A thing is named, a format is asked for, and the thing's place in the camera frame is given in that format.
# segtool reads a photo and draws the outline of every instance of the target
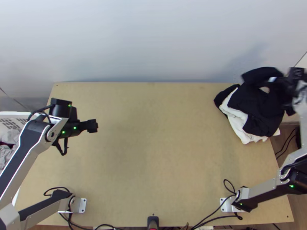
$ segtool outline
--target pile of clothes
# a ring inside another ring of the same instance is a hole
[[[289,116],[295,113],[292,107],[284,106],[291,104],[292,98],[278,85],[268,84],[280,77],[284,77],[283,73],[273,67],[253,69],[242,74],[242,85],[232,85],[215,97],[216,107],[228,118],[243,144],[279,135],[284,112]],[[269,92],[261,89],[264,86]]]
[[[0,135],[0,173],[19,146],[19,130],[10,129]]]

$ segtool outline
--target black cable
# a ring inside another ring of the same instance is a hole
[[[294,135],[293,137],[291,137],[291,139],[289,140],[289,142],[288,142],[288,144],[287,144],[286,149],[276,158],[276,160],[277,160],[281,155],[283,155],[283,154],[287,151],[287,149],[288,149],[288,147],[289,147],[289,144],[290,144],[291,140],[292,140],[294,137],[295,137],[295,135]]]
[[[51,123],[49,115],[46,114],[46,113],[44,112],[44,110],[46,110],[46,109],[48,109],[48,108],[51,108],[51,107],[53,107],[53,106],[54,106],[54,105],[48,105],[48,106],[46,106],[46,107],[43,107],[43,108],[40,108],[40,109],[38,109],[38,110],[35,110],[35,111],[31,112],[30,115],[28,116],[28,121],[30,121],[31,117],[32,117],[35,113],[42,112],[43,114],[45,114],[45,115],[47,116],[49,122]]]
[[[225,184],[226,181],[232,186],[232,189],[233,189],[233,190],[230,190],[230,189],[226,186],[226,184]],[[235,193],[236,190],[234,189],[233,184],[232,184],[229,180],[224,179],[224,180],[223,180],[223,184],[224,184],[225,188],[228,190],[228,192],[231,192],[232,194],[236,194],[236,193]]]
[[[67,192],[70,192],[69,189],[66,188],[66,187],[61,187],[61,186],[60,186],[60,187],[53,187],[53,188],[48,189],[46,192],[44,192],[44,196],[51,196],[51,194],[47,194],[47,192],[49,192],[49,191],[51,191],[51,190],[55,190],[55,189],[65,189]],[[68,226],[69,226],[70,230],[74,230],[74,229],[72,228],[72,226],[75,226],[75,227],[80,228],[80,229],[83,229],[83,230],[92,230],[92,229],[89,229],[89,228],[84,228],[84,227],[82,227],[82,226],[80,226],[80,225],[77,225],[77,224],[74,224],[73,222],[71,222],[71,218],[72,218],[73,213],[69,213],[68,219],[66,219],[66,218],[64,217],[64,215],[61,214],[61,213],[59,213],[59,215],[60,215],[64,220],[66,220],[66,222],[68,222]],[[97,230],[99,227],[102,227],[102,226],[108,226],[108,227],[112,228],[112,229],[109,229],[109,230],[122,230],[121,228],[115,228],[114,226],[112,226],[112,225],[110,225],[110,224],[101,224],[101,225],[99,225],[95,230]]]
[[[285,167],[283,167],[283,169],[281,170],[281,174],[284,174],[286,170],[288,169],[292,169],[296,166],[300,166],[302,164],[306,164],[307,163],[307,159],[304,159],[302,161],[298,161],[298,162],[295,162],[295,163],[292,163],[292,164],[289,164],[289,165],[286,165]]]
[[[211,219],[211,220],[208,220],[208,221],[206,221],[206,222],[203,222],[201,225],[198,226],[198,228],[201,227],[201,226],[204,226],[205,224],[208,224],[208,223],[210,223],[210,222],[212,222],[212,221],[214,221],[214,220],[223,219],[223,218],[230,218],[230,217],[236,217],[236,218],[238,218],[239,220],[242,220],[242,219],[243,219],[243,217],[239,216],[236,212],[234,212],[234,215],[231,215],[231,216],[215,217],[215,218],[213,218],[213,219]]]
[[[46,192],[44,192],[44,196],[51,196],[51,194],[47,194],[47,192],[51,191],[51,190],[55,190],[55,189],[65,189],[66,192],[70,192],[68,188],[66,187],[53,187],[53,188],[50,188],[48,189]]]
[[[273,223],[273,225],[274,225],[278,230],[281,230],[276,224]]]
[[[285,145],[286,145],[286,143],[287,143],[287,140],[290,138],[290,136],[292,135],[292,133],[294,132],[295,129],[296,129],[296,127],[292,130],[292,132],[291,132],[291,133],[289,134],[289,136],[287,137],[287,139],[286,139],[284,145],[282,146],[281,150],[279,150],[277,153],[275,153],[275,156],[276,156],[278,153],[280,153],[280,152],[284,149],[284,147],[285,147]]]
[[[194,225],[194,226],[191,228],[191,230],[194,230],[194,229],[196,229],[196,228],[202,226],[201,223],[202,223],[204,220],[206,220],[207,218],[209,218],[210,216],[212,216],[213,214],[215,214],[215,213],[223,206],[223,204],[224,204],[229,198],[231,198],[231,197],[233,197],[233,196],[234,196],[234,195],[228,196],[214,212],[212,212],[210,215],[206,216],[204,219],[202,219],[201,221],[199,221],[199,223],[197,223],[196,225]]]
[[[110,228],[112,228],[112,229],[114,229],[114,227],[112,226],[112,225],[109,225],[109,224],[101,224],[101,225],[99,225],[97,228],[95,228],[95,230],[98,230],[100,227],[102,227],[102,226],[108,226],[108,227],[110,227]]]
[[[77,227],[77,228],[79,228],[79,229],[83,229],[83,230],[93,230],[93,229],[84,228],[84,227],[82,227],[82,226],[79,226],[79,225],[77,225],[77,224],[74,224],[74,223],[71,222],[70,220],[66,219],[62,213],[59,213],[59,215],[60,215],[64,220],[66,220],[66,222],[68,222],[68,224],[71,224],[72,226],[75,226],[75,227]]]

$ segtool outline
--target white cloth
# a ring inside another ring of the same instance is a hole
[[[19,134],[20,132],[18,130],[9,130],[0,137],[0,141],[14,145],[12,149],[10,149],[7,145],[0,145],[0,173],[19,146]]]
[[[254,141],[254,142],[257,142],[259,140],[266,141],[268,138],[267,136],[256,136],[256,135],[247,133],[243,130],[243,126],[245,125],[247,118],[248,118],[248,115],[246,113],[243,113],[242,111],[234,109],[234,108],[229,108],[227,106],[231,96],[234,94],[234,92],[237,89],[238,88],[233,90],[225,98],[225,100],[220,105],[220,110],[227,115],[231,127],[233,128],[236,135],[241,139],[243,144],[247,144],[251,141]],[[280,135],[280,133],[281,132],[278,128],[273,136]]]

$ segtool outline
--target gray cloth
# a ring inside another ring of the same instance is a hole
[[[0,141],[14,145],[12,149],[7,145],[0,145],[0,173],[19,146],[19,134],[20,132],[18,130],[9,130],[0,137]]]

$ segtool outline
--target tabletop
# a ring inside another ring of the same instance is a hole
[[[269,140],[243,145],[214,97],[229,83],[56,83],[51,97],[70,100],[81,121],[97,119],[97,133],[84,131],[68,141],[68,153],[55,147],[39,155],[24,180],[17,209],[65,186],[87,198],[74,214],[83,226],[194,225],[236,189],[275,176],[277,162]],[[225,215],[218,211],[212,217]],[[259,204],[243,220],[225,218],[209,225],[293,221],[287,196]],[[41,224],[67,225],[54,214]]]

